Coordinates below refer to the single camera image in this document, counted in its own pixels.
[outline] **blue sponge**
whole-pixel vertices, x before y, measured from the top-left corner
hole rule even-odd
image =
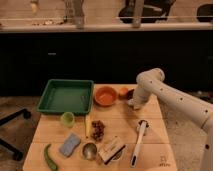
[[[64,156],[69,157],[80,143],[81,139],[72,133],[59,148],[59,151]]]

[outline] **chair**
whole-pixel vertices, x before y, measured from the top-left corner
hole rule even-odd
[[[3,119],[0,119],[0,126],[6,124],[7,122],[11,121],[12,119],[16,118],[17,116],[19,116],[21,114],[23,114],[23,117],[25,119],[29,119],[31,117],[31,113],[27,109],[22,109],[22,110],[15,112],[15,113],[13,113],[9,116],[6,116]],[[13,152],[13,159],[14,160],[19,161],[23,158],[23,153],[20,150],[13,147],[12,145],[10,145],[6,141],[2,140],[1,138],[0,138],[0,145],[4,146],[5,148],[7,148],[8,150]]]
[[[197,20],[199,22],[213,21],[213,4],[204,4],[197,9]]]
[[[145,0],[142,13],[142,17],[144,18],[141,19],[141,22],[155,23],[157,20],[167,20],[171,6],[175,1],[176,0]],[[126,0],[126,6],[119,12],[119,17],[124,23],[132,22],[132,18],[130,17],[133,17],[134,4],[135,0]]]

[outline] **small green cup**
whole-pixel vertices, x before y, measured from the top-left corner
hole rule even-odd
[[[72,128],[75,123],[75,116],[72,112],[65,112],[61,115],[61,123]]]

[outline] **office chair leg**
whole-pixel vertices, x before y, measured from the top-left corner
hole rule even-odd
[[[1,138],[0,138],[0,144],[13,152],[13,160],[20,161],[23,158],[23,153],[21,151],[19,151],[12,145],[8,144],[6,141],[2,140]]]
[[[6,124],[7,122],[11,121],[12,119],[16,118],[17,116],[23,114],[25,119],[29,119],[31,117],[31,113],[27,109],[22,109],[18,112],[15,112],[3,119],[0,119],[0,126]]]
[[[0,126],[6,124],[7,122],[13,120],[14,118],[18,117],[19,115],[23,114],[24,119],[29,119],[31,117],[31,112],[27,109],[22,109],[18,112],[15,112],[9,116],[6,116],[3,119],[0,119]],[[0,139],[0,145],[4,146],[8,150],[13,152],[13,160],[19,161],[23,158],[23,153],[13,147],[12,145],[8,144],[6,141]]]

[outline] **wooden table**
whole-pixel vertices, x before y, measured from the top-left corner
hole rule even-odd
[[[94,92],[103,84],[95,85]],[[114,85],[116,90],[122,86],[129,89],[136,85]],[[43,157],[44,147],[51,143],[49,154],[58,164],[59,171],[126,171],[130,167],[130,160],[137,141],[136,127],[138,121],[145,119],[149,123],[147,133],[143,138],[143,144],[134,170],[140,171],[176,171],[176,163],[168,139],[165,124],[156,96],[138,111],[133,111],[124,100],[117,100],[116,104],[103,108],[93,104],[90,117],[92,120],[101,120],[105,124],[105,135],[97,147],[106,143],[114,136],[119,136],[126,144],[122,158],[108,165],[96,161],[88,161],[82,157],[82,147],[93,140],[85,137],[84,117],[76,117],[73,128],[67,128],[60,123],[60,116],[42,115],[35,132],[32,144],[28,151],[23,170],[24,171],[49,171]],[[65,139],[74,133],[81,138],[81,144],[74,153],[65,158],[59,153],[59,147]]]

